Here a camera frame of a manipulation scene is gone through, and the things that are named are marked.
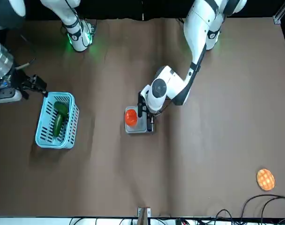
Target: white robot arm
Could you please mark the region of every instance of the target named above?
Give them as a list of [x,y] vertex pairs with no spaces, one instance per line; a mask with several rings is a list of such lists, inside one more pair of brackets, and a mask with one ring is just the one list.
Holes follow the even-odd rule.
[[[74,10],[80,0],[41,0],[62,20],[70,43],[76,51],[84,51],[92,43],[94,28],[80,20]],[[0,30],[19,28],[26,16],[23,0],[0,0]],[[17,65],[14,57],[0,44],[0,103],[28,99],[26,90],[37,91],[47,96],[46,83],[37,75],[28,77],[22,70],[30,63]]]
[[74,9],[79,6],[80,0],[40,1],[61,19],[67,29],[70,43],[76,51],[82,52],[92,44],[94,27],[85,20],[80,20]]
[[205,52],[217,42],[224,19],[242,10],[246,2],[247,0],[195,0],[184,23],[184,35],[193,58],[187,76],[182,80],[169,66],[160,68],[152,85],[147,85],[139,93],[138,117],[142,116],[142,105],[147,106],[149,114],[160,114],[166,97],[175,105],[186,102]]

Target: orange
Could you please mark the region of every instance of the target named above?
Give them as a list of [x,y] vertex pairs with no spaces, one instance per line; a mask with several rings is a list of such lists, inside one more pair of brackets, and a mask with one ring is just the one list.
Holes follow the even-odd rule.
[[261,169],[257,173],[257,183],[264,191],[270,191],[275,186],[275,178],[267,169]]
[[126,111],[125,122],[130,127],[133,127],[137,124],[137,114],[134,109],[129,109]]

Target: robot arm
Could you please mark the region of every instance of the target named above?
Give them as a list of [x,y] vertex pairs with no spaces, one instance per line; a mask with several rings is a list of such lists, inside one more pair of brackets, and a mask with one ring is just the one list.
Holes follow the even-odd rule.
[[[0,0],[0,30],[21,27],[26,16],[23,0]],[[0,44],[0,78],[13,66],[13,57]]]
[[67,29],[70,43],[76,51],[82,52],[92,44],[94,27],[85,20],[80,20],[74,9],[79,6],[80,0],[40,1],[61,19],[63,26]]
[[182,80],[169,66],[160,68],[152,85],[147,85],[139,94],[139,117],[142,114],[142,102],[153,115],[161,113],[166,97],[175,105],[186,102],[206,50],[211,49],[218,40],[222,22],[226,16],[239,12],[246,2],[247,0],[195,0],[184,23],[184,35],[192,53],[187,76]]

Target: electrical wire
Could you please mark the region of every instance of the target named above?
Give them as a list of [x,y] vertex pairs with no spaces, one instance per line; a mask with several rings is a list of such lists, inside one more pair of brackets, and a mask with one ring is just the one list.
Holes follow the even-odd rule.
[[80,218],[80,219],[78,219],[73,225],[77,224],[80,220],[83,220],[83,219],[85,219],[85,218]]
[[217,221],[218,219],[222,219],[222,220],[227,220],[227,221],[230,221],[232,224],[234,225],[245,225],[247,224],[247,222],[243,222],[242,224],[240,224],[239,222],[236,222],[234,220],[231,220],[230,218],[227,218],[227,217],[217,217],[217,218],[209,218],[209,219],[203,219],[203,220],[210,220],[209,222],[207,223],[200,223],[200,225],[209,225],[211,222],[214,222],[214,221]]
[[204,223],[202,220],[197,220],[197,225],[205,225],[206,223]]
[[68,0],[64,0],[64,1],[65,1],[66,4],[68,5],[68,7],[73,11],[74,15],[78,17],[78,13],[73,10],[73,8],[71,7],[71,5],[68,3]]
[[97,22],[98,22],[98,20],[96,20],[96,23],[95,23],[95,29],[94,29],[94,34],[96,33],[96,30],[97,30]]
[[25,38],[22,34],[20,34],[21,38],[28,44],[28,46],[30,47],[30,49],[33,51],[34,57],[32,60],[30,60],[29,62],[22,64],[20,66],[15,67],[16,70],[20,70],[20,69],[24,69],[25,67],[29,66],[31,63],[33,63],[35,61],[35,55],[36,55],[36,51],[35,48],[33,47],[33,44],[27,40],[27,38]]
[[183,219],[182,222],[184,222],[185,225],[190,225],[186,219]]
[[284,199],[285,199],[285,196],[273,195],[273,194],[256,195],[256,196],[253,196],[253,197],[249,198],[248,200],[246,200],[246,202],[244,203],[244,206],[243,206],[243,208],[242,208],[241,216],[240,216],[240,223],[242,223],[242,219],[243,219],[243,216],[244,216],[245,208],[246,208],[247,204],[249,203],[249,201],[251,201],[252,199],[258,198],[258,197],[263,197],[263,196],[275,197],[275,198],[277,198],[277,199],[278,199],[278,198],[284,198]]
[[177,20],[178,22],[180,22],[180,23],[184,23],[184,21],[183,21],[182,18],[177,18],[176,20]]
[[278,224],[281,224],[283,221],[285,221],[285,218],[282,219],[282,220],[280,220],[280,221],[277,223],[277,225],[278,225]]
[[231,213],[230,213],[228,210],[226,210],[226,209],[222,209],[222,210],[220,210],[220,211],[217,213],[216,218],[215,218],[215,220],[214,220],[214,225],[216,225],[216,220],[217,220],[217,218],[218,218],[218,215],[219,215],[221,212],[224,212],[224,211],[229,214],[230,219],[231,219],[231,225],[234,223],[233,218],[232,218],[232,216],[231,216]]
[[[84,20],[84,22],[86,24],[87,31],[90,33],[90,38],[91,38],[91,32],[90,32],[90,29],[88,27],[88,24],[87,24],[86,20]],[[84,47],[87,48],[90,45],[90,41],[89,41],[89,43],[87,45],[85,45],[84,42],[83,42],[82,28],[80,28],[80,31],[81,31],[81,37],[82,37],[82,44],[84,45]]]
[[166,225],[162,220],[160,220],[160,219],[157,219],[156,218],[156,220],[158,220],[160,223],[162,223],[163,225]]
[[262,211],[261,211],[261,225],[263,224],[263,212],[264,212],[265,207],[266,207],[267,204],[269,204],[271,201],[276,200],[276,199],[285,199],[285,196],[279,196],[279,197],[276,197],[276,198],[269,199],[269,200],[264,204],[264,206],[263,206],[263,208],[262,208]]
[[69,221],[68,225],[71,225],[72,220],[74,219],[74,217],[71,218],[71,220]]
[[61,22],[60,33],[61,33],[62,35],[66,35],[66,34],[68,33],[67,29],[63,26],[63,22]]
[[125,219],[122,219],[122,220],[120,221],[120,224],[119,224],[119,225],[121,225],[124,220],[125,220]]

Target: black cable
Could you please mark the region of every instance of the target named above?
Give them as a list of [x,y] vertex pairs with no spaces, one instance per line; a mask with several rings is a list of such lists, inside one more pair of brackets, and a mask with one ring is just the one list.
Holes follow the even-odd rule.
[[71,220],[69,221],[68,225],[71,225],[72,220],[74,219],[74,217],[71,218]]
[[206,225],[207,223],[204,223],[202,220],[197,220],[197,225]]
[[275,199],[279,199],[280,197],[277,197],[277,198],[272,198],[272,199],[269,199],[263,206],[262,210],[261,210],[261,219],[260,219],[260,224],[263,225],[263,212],[264,212],[264,209],[265,207],[267,206],[268,203],[270,203],[271,201],[275,200]]
[[61,22],[60,33],[61,33],[62,35],[66,35],[66,34],[68,33],[67,29],[63,26],[63,22]]
[[96,23],[95,23],[95,30],[94,30],[94,34],[96,33],[96,30],[97,30],[97,22],[98,22],[98,20],[96,20]]
[[230,213],[228,210],[226,210],[226,209],[222,209],[222,210],[220,210],[220,211],[217,213],[216,218],[215,218],[215,220],[214,220],[214,225],[216,225],[216,220],[217,220],[217,218],[218,218],[218,215],[219,215],[221,212],[223,212],[223,211],[225,211],[225,212],[227,212],[227,213],[229,214],[230,219],[231,219],[231,225],[232,225],[232,224],[234,223],[233,218],[232,218],[232,216],[231,216],[231,213]]
[[[88,27],[88,24],[87,24],[86,20],[84,20],[84,22],[86,24],[87,31],[89,32],[90,38],[91,38],[91,32],[90,32],[90,29]],[[87,45],[85,45],[84,42],[83,42],[83,34],[82,34],[81,39],[82,39],[82,44],[84,45],[85,48],[87,48],[90,45],[90,41],[89,41],[89,43]]]
[[190,225],[189,222],[186,219],[182,220],[185,224]]
[[176,20],[177,20],[179,26],[183,29],[184,21],[183,20],[181,21],[179,18]]
[[29,66],[31,63],[33,63],[33,62],[36,60],[36,58],[35,58],[36,50],[35,50],[35,48],[33,47],[33,44],[32,44],[30,41],[28,41],[27,38],[24,37],[24,35],[20,34],[20,36],[21,36],[21,38],[28,44],[28,46],[29,46],[29,48],[31,49],[31,51],[33,51],[34,57],[33,57],[33,59],[31,59],[29,62],[27,62],[27,63],[25,63],[25,64],[22,64],[22,65],[20,65],[20,66],[18,66],[18,67],[16,67],[16,68],[15,68],[16,70],[23,69],[23,68]]
[[245,204],[244,204],[244,206],[243,206],[243,208],[242,208],[241,216],[240,216],[240,223],[242,223],[242,219],[243,219],[243,216],[244,216],[245,208],[246,208],[248,202],[251,201],[252,199],[255,199],[255,198],[258,198],[258,197],[263,197],[263,196],[269,196],[269,197],[285,197],[285,196],[280,196],[280,195],[264,194],[264,195],[256,195],[256,196],[253,196],[253,197],[249,198],[249,199],[245,202]]
[[75,225],[76,223],[78,223],[80,220],[83,220],[83,219],[85,219],[85,218],[78,219],[73,225]]
[[77,12],[75,12],[75,11],[73,10],[73,8],[71,7],[71,5],[68,3],[68,0],[64,0],[64,1],[66,1],[66,4],[68,5],[68,7],[73,11],[74,15],[78,18]]
[[267,206],[268,203],[270,203],[271,201],[276,200],[276,199],[285,199],[285,196],[279,196],[279,197],[276,197],[276,198],[269,199],[269,200],[264,204],[264,206],[263,206],[263,208],[262,208],[262,211],[261,211],[261,225],[263,224],[263,212],[264,212],[265,207]]
[[235,225],[241,225],[238,222],[235,222],[235,221],[231,220],[230,218],[226,218],[226,217],[215,217],[213,219],[212,218],[208,218],[208,219],[202,218],[202,220],[209,220],[209,221],[207,223],[204,223],[203,221],[199,220],[198,222],[201,222],[200,225],[208,225],[209,223],[216,221],[217,219],[227,220],[227,221],[233,222]]
[[182,18],[177,18],[176,20],[179,21],[180,23],[184,23]]
[[120,221],[120,224],[119,224],[119,225],[121,225],[124,220],[125,220],[125,219],[122,219],[122,220]]
[[283,221],[285,221],[285,219],[280,220],[280,221],[277,223],[277,225],[278,225],[278,224],[281,224]]
[[156,220],[158,220],[160,223],[162,223],[163,225],[166,225],[162,220],[160,220],[160,219],[157,219],[156,218]]

